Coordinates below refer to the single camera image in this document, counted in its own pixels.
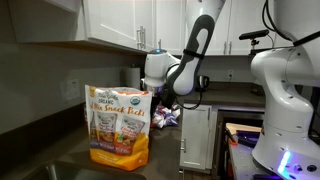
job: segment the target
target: wall outlet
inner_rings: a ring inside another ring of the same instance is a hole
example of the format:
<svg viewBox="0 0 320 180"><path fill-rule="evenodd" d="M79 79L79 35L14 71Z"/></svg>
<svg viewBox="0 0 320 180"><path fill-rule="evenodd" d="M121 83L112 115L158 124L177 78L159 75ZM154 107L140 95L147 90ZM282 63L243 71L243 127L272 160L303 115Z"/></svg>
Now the wall outlet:
<svg viewBox="0 0 320 180"><path fill-rule="evenodd" d="M60 82L60 88L62 93L62 98L65 101L70 101L80 97L79 80L72 79Z"/></svg>
<svg viewBox="0 0 320 180"><path fill-rule="evenodd" d="M231 79L231 78L233 78L234 76L233 76L233 70L228 70L227 71L227 78L228 79Z"/></svg>

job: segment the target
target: kitchen sink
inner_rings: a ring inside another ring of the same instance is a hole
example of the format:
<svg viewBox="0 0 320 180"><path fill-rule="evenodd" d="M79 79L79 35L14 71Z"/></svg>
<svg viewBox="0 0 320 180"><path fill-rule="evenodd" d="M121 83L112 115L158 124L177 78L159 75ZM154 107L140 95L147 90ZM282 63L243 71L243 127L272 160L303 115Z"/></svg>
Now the kitchen sink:
<svg viewBox="0 0 320 180"><path fill-rule="evenodd" d="M44 164L23 180L146 180L140 174L54 161Z"/></svg>

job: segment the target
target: wall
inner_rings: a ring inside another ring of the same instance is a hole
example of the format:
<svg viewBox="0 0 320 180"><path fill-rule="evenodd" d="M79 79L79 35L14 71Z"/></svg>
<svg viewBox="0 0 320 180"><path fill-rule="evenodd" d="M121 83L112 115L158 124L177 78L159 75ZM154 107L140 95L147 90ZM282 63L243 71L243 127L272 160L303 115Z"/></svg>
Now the wall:
<svg viewBox="0 0 320 180"><path fill-rule="evenodd" d="M210 56L205 57L199 74L210 77L210 81L229 82L227 71L233 70L231 82L253 82L250 71L251 57L248 56Z"/></svg>
<svg viewBox="0 0 320 180"><path fill-rule="evenodd" d="M84 102L84 84L119 86L131 63L142 66L144 57L18 44L0 0L0 134ZM62 98L68 79L79 80L80 98Z"/></svg>

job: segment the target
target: organic trail mix bag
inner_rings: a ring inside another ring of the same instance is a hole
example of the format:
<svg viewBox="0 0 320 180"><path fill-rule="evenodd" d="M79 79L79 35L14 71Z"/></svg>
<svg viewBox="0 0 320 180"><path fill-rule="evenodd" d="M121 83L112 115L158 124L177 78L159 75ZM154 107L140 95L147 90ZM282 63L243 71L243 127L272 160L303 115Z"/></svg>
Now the organic trail mix bag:
<svg viewBox="0 0 320 180"><path fill-rule="evenodd" d="M152 93L88 85L85 90L91 159L127 171L146 165Z"/></svg>

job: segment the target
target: dark countertop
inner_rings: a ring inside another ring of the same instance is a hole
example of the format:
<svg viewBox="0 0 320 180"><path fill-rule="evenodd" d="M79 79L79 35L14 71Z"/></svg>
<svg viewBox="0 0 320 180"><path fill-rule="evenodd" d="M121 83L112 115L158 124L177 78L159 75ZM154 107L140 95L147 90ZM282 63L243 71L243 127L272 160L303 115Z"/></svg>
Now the dark countertop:
<svg viewBox="0 0 320 180"><path fill-rule="evenodd" d="M183 98L185 103L197 103L199 93L193 93ZM250 93L250 88L211 89L203 93L202 104L264 107L265 98ZM144 175L147 179L171 180L179 179L180 138L179 127L154 129L150 132L150 154L146 166L140 167L133 173ZM30 157L28 161L20 163L13 170L0 179L21 179L39 165L49 160L98 166L111 167L94 163L89 157L89 140L85 126L70 132L61 140Z"/></svg>

